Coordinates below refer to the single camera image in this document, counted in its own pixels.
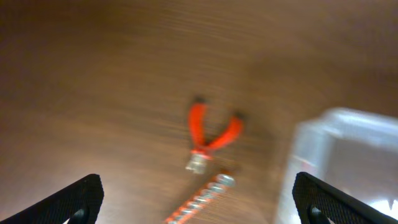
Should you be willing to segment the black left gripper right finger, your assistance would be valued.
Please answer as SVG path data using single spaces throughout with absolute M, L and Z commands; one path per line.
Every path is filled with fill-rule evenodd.
M 397 224 L 396 219 L 307 172 L 297 173 L 292 196 L 302 224 Z

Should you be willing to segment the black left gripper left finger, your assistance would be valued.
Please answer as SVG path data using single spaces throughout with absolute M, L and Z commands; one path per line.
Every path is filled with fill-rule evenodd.
M 1 224 L 95 224 L 104 199 L 98 174 L 89 174 Z

